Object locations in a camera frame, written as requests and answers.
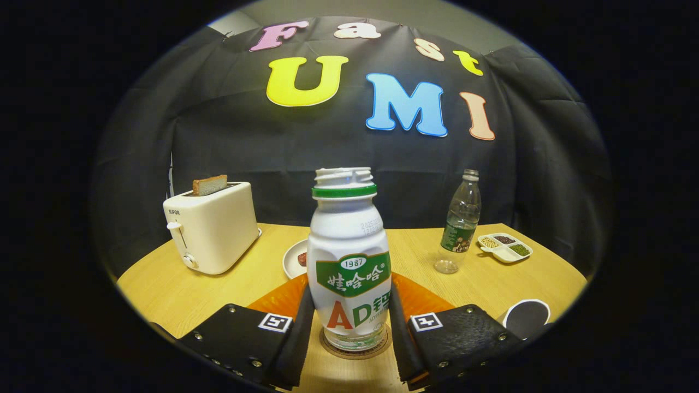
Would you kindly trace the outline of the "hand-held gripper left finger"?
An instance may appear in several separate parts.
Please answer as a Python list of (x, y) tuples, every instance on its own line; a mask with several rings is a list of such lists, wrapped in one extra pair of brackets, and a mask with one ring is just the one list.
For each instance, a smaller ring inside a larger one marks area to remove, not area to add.
[(178, 341), (249, 381), (300, 385), (315, 307), (307, 274), (244, 307), (228, 303)]

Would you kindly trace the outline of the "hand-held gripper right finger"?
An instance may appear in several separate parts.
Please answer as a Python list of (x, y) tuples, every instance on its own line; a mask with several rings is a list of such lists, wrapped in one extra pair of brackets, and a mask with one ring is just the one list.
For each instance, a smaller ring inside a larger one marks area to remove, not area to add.
[(398, 273), (389, 313), (399, 377), (411, 391), (435, 390), (497, 364), (524, 339), (479, 306), (454, 306)]

